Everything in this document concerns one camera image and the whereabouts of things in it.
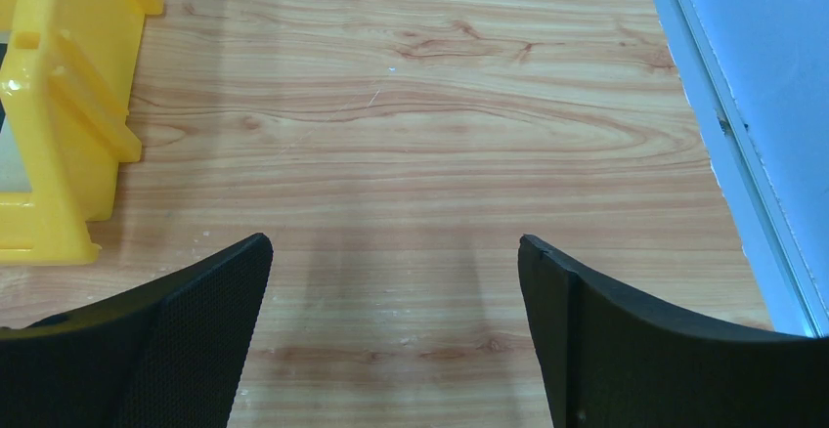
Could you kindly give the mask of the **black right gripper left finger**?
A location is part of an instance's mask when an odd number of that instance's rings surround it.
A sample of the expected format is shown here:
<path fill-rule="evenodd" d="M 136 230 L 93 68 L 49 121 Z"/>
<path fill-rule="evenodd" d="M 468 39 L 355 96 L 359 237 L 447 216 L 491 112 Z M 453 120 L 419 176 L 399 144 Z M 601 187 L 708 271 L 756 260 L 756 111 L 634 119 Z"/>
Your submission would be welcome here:
<path fill-rule="evenodd" d="M 108 299 L 1 331 L 5 427 L 224 427 L 273 260 L 252 235 Z"/>

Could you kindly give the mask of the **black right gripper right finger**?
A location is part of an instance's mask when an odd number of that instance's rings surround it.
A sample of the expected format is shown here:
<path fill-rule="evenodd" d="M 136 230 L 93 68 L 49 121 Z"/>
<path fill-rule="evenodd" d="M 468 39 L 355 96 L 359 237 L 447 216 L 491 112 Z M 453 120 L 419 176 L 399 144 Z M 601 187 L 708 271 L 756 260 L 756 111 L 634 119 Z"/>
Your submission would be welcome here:
<path fill-rule="evenodd" d="M 518 275 L 556 427 L 824 427 L 828 341 L 676 306 L 534 235 Z"/>

